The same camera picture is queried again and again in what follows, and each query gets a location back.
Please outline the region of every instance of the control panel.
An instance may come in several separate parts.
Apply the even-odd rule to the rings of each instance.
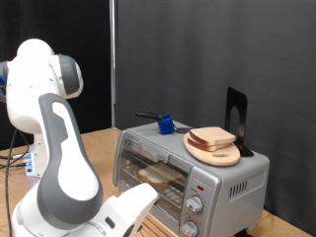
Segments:
[[[189,190],[190,197],[185,200],[185,222],[181,231],[185,236],[196,237],[201,233],[205,222],[204,213],[207,211],[211,187],[193,178]]]

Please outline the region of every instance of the black cable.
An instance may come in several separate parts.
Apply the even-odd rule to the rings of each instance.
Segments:
[[[21,164],[15,165],[15,166],[10,166],[10,165],[9,165],[9,167],[25,167],[25,166],[27,166],[26,163],[21,163]]]
[[[192,128],[189,128],[189,127],[176,127],[176,125],[174,124],[174,127],[175,127],[175,131],[178,132],[178,133],[187,133],[189,132]]]
[[[9,168],[10,168],[10,158],[12,155],[12,148],[13,148],[13,143],[16,138],[17,134],[17,129],[14,131],[13,138],[11,141],[11,146],[9,150],[9,155],[8,155],[8,163],[7,163],[7,169],[6,169],[6,205],[7,205],[7,217],[8,217],[8,226],[9,226],[9,233],[10,237],[12,237],[12,225],[11,225],[11,218],[10,218],[10,206],[9,206],[9,185],[8,185],[8,180],[9,180]]]
[[[0,159],[1,160],[8,160],[8,157],[7,156],[0,156]]]
[[[15,159],[14,161],[12,161],[9,165],[11,166],[12,164],[16,163],[18,160],[20,160],[21,158],[23,158],[28,152],[29,152],[29,149],[30,149],[30,144],[28,142],[28,140],[25,138],[25,136],[23,135],[23,133],[19,130],[21,136],[23,137],[24,141],[26,142],[27,146],[28,146],[28,149],[25,153],[23,153],[19,158]]]
[[[235,237],[254,237],[254,236],[248,234],[246,229],[243,229],[242,231],[235,234]]]

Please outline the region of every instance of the wooden table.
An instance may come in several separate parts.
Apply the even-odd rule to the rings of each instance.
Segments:
[[[112,173],[116,147],[120,130],[108,128],[82,135],[82,139],[96,172],[104,186],[105,200],[111,196],[119,196],[119,190],[113,185]],[[13,154],[23,153],[26,147],[19,147],[13,150]],[[7,156],[8,150],[0,151],[0,155]],[[16,204],[38,181],[38,178],[30,178],[25,175],[24,168],[10,168],[9,174],[9,200],[11,213]],[[8,237],[8,223],[5,201],[5,169],[0,170],[0,237]],[[149,235],[143,230],[143,236]],[[311,235],[279,219],[278,217],[264,211],[264,216],[258,222],[258,226],[250,232],[256,237],[311,237]]]

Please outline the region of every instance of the black plate holder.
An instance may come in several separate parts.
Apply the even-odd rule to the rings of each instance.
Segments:
[[[240,151],[240,155],[242,157],[254,156],[254,153],[251,152],[251,150],[249,150],[244,145],[247,105],[248,105],[248,100],[244,94],[232,89],[231,87],[228,87],[227,102],[226,102],[226,114],[225,114],[225,130],[228,132],[230,131],[231,110],[234,107],[236,107],[238,114],[239,114],[239,125],[238,125],[238,136],[237,136],[237,139],[234,143],[238,147],[238,149]]]

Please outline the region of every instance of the toaster oven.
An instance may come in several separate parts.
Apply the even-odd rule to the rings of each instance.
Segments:
[[[150,123],[121,132],[113,182],[122,192],[150,184],[159,194],[150,214],[176,236],[230,237],[262,217],[269,166],[256,152],[234,166],[202,163],[187,151],[184,134],[162,135]]]

